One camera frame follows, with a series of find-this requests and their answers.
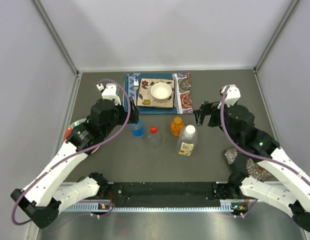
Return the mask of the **white bottle cap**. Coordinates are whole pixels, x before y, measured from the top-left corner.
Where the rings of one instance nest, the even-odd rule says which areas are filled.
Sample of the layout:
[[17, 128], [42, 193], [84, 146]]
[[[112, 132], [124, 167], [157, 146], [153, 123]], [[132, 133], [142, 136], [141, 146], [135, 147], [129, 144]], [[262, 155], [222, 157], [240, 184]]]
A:
[[193, 125], [188, 125], [185, 128], [185, 131], [189, 134], [189, 135], [193, 135], [196, 132], [196, 128]]

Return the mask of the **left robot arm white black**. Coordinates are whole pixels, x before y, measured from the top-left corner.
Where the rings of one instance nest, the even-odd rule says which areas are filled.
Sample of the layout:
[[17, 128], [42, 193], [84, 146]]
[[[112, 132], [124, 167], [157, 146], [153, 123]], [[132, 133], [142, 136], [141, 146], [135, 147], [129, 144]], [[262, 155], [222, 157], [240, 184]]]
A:
[[20, 208], [38, 228], [49, 226], [66, 208], [86, 198], [103, 198], [108, 192], [108, 182], [102, 174], [93, 172], [82, 181], [67, 188], [60, 185], [74, 168], [109, 142], [109, 135], [116, 126], [138, 122], [139, 110], [132, 99], [124, 109], [112, 100], [99, 99], [90, 115], [74, 126], [64, 140], [60, 150], [40, 175], [23, 189], [15, 189], [11, 198], [14, 208]]

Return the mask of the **orange juice bottle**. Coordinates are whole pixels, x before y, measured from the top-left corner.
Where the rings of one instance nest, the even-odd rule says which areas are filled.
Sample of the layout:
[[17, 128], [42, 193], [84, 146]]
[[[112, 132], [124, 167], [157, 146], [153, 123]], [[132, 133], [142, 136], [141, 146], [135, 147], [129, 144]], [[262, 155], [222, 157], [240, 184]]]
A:
[[171, 133], [174, 136], [179, 136], [181, 130], [184, 128], [184, 122], [181, 117], [177, 116], [171, 123]]

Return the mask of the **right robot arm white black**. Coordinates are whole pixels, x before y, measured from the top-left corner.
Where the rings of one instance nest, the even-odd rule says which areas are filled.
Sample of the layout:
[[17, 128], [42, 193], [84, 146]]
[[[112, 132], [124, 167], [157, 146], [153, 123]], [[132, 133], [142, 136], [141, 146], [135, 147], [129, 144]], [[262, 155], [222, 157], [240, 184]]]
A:
[[215, 193], [222, 199], [241, 196], [261, 200], [287, 214], [310, 233], [310, 177], [285, 153], [268, 133], [254, 125], [254, 115], [242, 105], [227, 106], [221, 102], [203, 102], [194, 112], [196, 124], [219, 127], [239, 154], [272, 174], [285, 190], [270, 186], [248, 173], [235, 172]]

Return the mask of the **large clear juice bottle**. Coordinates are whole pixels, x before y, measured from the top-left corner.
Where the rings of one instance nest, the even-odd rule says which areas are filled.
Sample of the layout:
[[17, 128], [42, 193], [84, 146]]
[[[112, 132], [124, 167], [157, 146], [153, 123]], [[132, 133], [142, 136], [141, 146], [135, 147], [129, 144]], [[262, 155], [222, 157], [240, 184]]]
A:
[[191, 135], [185, 131], [186, 126], [181, 130], [178, 143], [177, 152], [183, 156], [191, 156], [198, 139], [197, 129], [195, 134]]

